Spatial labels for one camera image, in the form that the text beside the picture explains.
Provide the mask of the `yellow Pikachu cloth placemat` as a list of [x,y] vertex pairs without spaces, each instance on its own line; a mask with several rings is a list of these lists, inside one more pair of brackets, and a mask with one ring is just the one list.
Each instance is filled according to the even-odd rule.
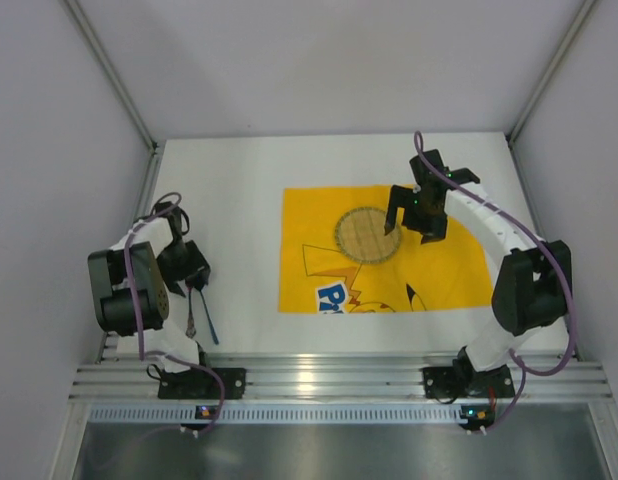
[[390,260],[362,265],[337,248],[340,217],[358,207],[386,212],[387,185],[288,188],[283,194],[281,313],[405,313],[487,307],[492,284],[483,248],[457,220],[441,242],[421,244],[402,226]]

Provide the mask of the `pink metal fork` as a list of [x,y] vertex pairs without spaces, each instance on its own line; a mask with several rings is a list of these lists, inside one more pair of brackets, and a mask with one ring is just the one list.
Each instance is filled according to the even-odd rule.
[[185,334],[190,339],[193,339],[196,335],[195,317],[194,317],[194,312],[193,312],[192,291],[193,291],[193,287],[190,284],[187,284],[188,316],[187,316],[187,327],[186,327]]

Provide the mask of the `blue metal spoon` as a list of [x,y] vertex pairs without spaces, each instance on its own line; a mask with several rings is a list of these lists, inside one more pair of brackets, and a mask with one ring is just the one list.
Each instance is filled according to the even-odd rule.
[[210,332],[212,341],[213,341],[214,345],[218,346],[220,344],[220,340],[219,340],[218,334],[216,332],[216,329],[215,329],[215,326],[214,326],[214,323],[213,323],[213,319],[212,319],[212,316],[210,314],[210,311],[209,311],[209,308],[208,308],[208,303],[207,303],[206,298],[204,296],[203,290],[202,289],[199,290],[198,293],[199,293],[201,301],[202,301],[202,305],[203,305],[203,309],[204,309],[204,312],[205,312],[205,317],[207,319],[207,324],[208,324],[208,328],[209,328],[209,332]]

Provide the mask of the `round woven bamboo plate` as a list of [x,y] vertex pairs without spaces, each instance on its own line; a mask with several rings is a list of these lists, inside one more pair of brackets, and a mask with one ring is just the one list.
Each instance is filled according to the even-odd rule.
[[334,229],[338,250],[348,259],[362,265],[381,264],[398,252],[402,236],[395,228],[385,232],[386,212],[365,206],[345,212]]

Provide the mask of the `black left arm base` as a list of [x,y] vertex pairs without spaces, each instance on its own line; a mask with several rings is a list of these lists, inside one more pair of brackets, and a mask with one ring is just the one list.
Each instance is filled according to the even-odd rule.
[[[243,398],[246,388],[244,368],[214,368],[213,372],[222,380],[226,400]],[[150,377],[159,382],[158,398],[161,400],[219,400],[220,385],[210,374],[190,369],[181,373],[167,373],[158,370]]]

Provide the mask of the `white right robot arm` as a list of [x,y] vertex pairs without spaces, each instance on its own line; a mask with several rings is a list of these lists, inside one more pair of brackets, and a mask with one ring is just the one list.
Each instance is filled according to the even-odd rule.
[[491,317],[458,353],[458,377],[471,382],[507,360],[520,364],[515,352],[530,337],[560,318],[576,319],[570,248],[541,239],[488,199],[473,171],[450,169],[439,151],[419,149],[409,164],[415,184],[391,187],[384,232],[402,226],[419,233],[423,243],[441,242],[455,219],[498,268]]

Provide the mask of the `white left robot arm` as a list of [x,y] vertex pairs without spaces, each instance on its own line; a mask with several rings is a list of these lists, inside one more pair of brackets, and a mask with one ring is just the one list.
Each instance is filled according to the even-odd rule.
[[193,240],[188,215],[162,201],[121,240],[87,259],[96,321],[123,351],[158,359],[166,374],[207,369],[195,327],[177,325],[172,304],[209,281],[211,267]]

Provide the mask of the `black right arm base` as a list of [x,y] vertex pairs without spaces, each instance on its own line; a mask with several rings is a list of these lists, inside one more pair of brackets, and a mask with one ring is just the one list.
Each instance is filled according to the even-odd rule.
[[510,369],[476,372],[471,366],[431,366],[422,370],[425,397],[442,403],[458,399],[509,399],[515,395]]

